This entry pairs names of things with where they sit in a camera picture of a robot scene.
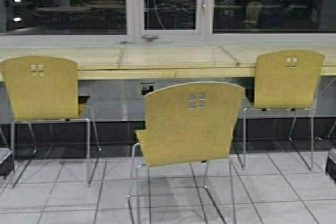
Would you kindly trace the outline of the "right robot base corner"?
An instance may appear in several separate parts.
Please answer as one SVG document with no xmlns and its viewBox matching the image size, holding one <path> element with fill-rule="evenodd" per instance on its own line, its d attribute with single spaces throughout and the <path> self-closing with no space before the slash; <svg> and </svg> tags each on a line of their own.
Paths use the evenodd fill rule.
<svg viewBox="0 0 336 224">
<path fill-rule="evenodd" d="M 327 161 L 325 165 L 325 172 L 333 179 L 333 181 L 336 181 L 335 176 L 335 148 L 330 149 L 327 155 Z"/>
</svg>

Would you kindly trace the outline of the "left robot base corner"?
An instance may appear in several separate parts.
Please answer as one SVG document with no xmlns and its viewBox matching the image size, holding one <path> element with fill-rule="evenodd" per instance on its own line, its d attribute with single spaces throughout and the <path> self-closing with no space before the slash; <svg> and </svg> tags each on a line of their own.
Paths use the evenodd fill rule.
<svg viewBox="0 0 336 224">
<path fill-rule="evenodd" d="M 11 174 L 11 172 L 15 170 L 13 152 L 9 148 L 1 147 L 0 155 L 1 177 L 6 179 Z"/>
</svg>

